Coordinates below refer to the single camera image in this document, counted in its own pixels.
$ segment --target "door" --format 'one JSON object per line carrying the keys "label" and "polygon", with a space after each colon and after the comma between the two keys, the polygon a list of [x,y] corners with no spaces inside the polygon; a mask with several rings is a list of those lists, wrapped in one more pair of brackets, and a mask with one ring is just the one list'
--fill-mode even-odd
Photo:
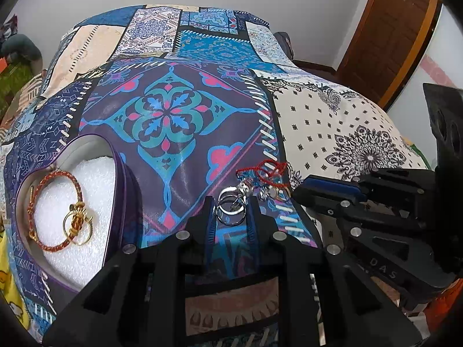
{"label": "door", "polygon": [[389,104],[416,66],[437,5],[438,0],[369,0],[337,71],[340,83],[382,108]]}

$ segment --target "beige fabric patch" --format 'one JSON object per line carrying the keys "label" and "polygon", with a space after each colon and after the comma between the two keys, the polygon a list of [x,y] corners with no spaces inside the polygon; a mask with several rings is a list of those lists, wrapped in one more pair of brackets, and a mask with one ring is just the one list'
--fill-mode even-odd
{"label": "beige fabric patch", "polygon": [[175,9],[182,9],[183,11],[199,11],[198,6],[188,6],[188,5],[169,5],[169,4],[148,4],[146,5],[146,9],[148,8],[155,8],[157,6],[170,6],[171,8]]}
{"label": "beige fabric patch", "polygon": [[125,27],[86,25],[79,28],[59,57],[47,89],[46,99],[74,81],[77,74],[104,64],[114,52]]}

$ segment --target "red cord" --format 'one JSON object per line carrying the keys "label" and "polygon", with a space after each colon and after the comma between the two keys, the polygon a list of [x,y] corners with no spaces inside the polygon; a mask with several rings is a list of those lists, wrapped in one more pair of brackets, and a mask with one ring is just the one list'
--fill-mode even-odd
{"label": "red cord", "polygon": [[[265,168],[263,168],[265,163],[272,164],[275,167],[275,169],[267,171]],[[262,181],[263,183],[265,183],[267,185],[271,185],[271,186],[273,186],[275,188],[278,188],[278,189],[284,189],[284,188],[289,187],[289,184],[276,183],[276,182],[272,181],[271,179],[274,178],[276,175],[283,176],[283,173],[284,173],[284,171],[286,170],[287,167],[288,167],[288,163],[286,163],[286,162],[280,163],[280,162],[277,162],[277,161],[272,160],[272,159],[266,159],[266,160],[263,160],[262,162],[260,162],[256,167],[245,167],[245,168],[237,169],[236,170],[236,175],[238,176],[240,172],[253,170],[254,173],[259,178],[259,180]],[[263,177],[260,174],[261,171],[264,172],[265,174],[267,174],[269,178]]]}

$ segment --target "screw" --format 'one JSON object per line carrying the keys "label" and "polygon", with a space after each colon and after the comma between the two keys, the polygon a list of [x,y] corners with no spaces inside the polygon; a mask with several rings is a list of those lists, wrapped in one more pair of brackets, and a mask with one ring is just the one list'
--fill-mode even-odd
{"label": "screw", "polygon": [[358,237],[362,234],[362,229],[358,227],[353,227],[353,229],[350,230],[350,234],[354,237]]}
{"label": "screw", "polygon": [[187,240],[187,238],[190,237],[190,233],[188,231],[178,231],[176,234],[175,234],[175,237],[178,238],[178,240]]}
{"label": "screw", "polygon": [[273,233],[273,238],[277,241],[283,241],[286,239],[286,233],[282,232],[282,231],[276,231]]}
{"label": "screw", "polygon": [[133,244],[127,244],[122,247],[122,252],[125,254],[132,254],[137,250],[137,247]]}
{"label": "screw", "polygon": [[332,254],[333,256],[341,253],[341,248],[338,247],[336,244],[330,244],[326,247],[326,251],[329,253],[329,254]]}

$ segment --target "bracelet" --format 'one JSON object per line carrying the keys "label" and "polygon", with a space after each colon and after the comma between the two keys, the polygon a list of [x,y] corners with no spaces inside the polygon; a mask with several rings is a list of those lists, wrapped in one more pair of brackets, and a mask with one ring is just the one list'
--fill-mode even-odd
{"label": "bracelet", "polygon": [[[34,222],[35,202],[36,202],[37,196],[39,195],[40,191],[48,183],[48,181],[58,176],[65,176],[69,180],[72,181],[72,183],[76,187],[77,202],[69,206],[69,213],[66,214],[66,216],[63,219],[63,232],[64,232],[64,235],[66,236],[66,240],[64,240],[59,245],[50,247],[49,245],[43,244],[37,236],[37,232],[35,229],[35,222]],[[42,181],[40,181],[39,185],[37,186],[35,190],[34,190],[34,187],[31,186],[31,198],[29,200],[29,205],[27,206],[27,216],[29,220],[29,237],[32,240],[34,240],[42,250],[45,250],[47,252],[58,252],[59,250],[62,250],[65,247],[67,247],[70,243],[73,243],[75,245],[84,245],[90,240],[90,238],[93,235],[93,225],[92,225],[93,217],[91,218],[87,217],[87,211],[85,210],[85,203],[82,200],[82,191],[80,190],[80,185],[77,182],[77,179],[72,174],[66,171],[56,170],[56,171],[50,172],[48,175],[46,175],[42,179]],[[69,232],[67,232],[66,231],[66,220],[71,216],[72,216],[71,228],[69,229]],[[77,243],[74,241],[74,238],[79,234],[84,222],[90,225],[90,233],[89,233],[88,238],[84,242]]]}

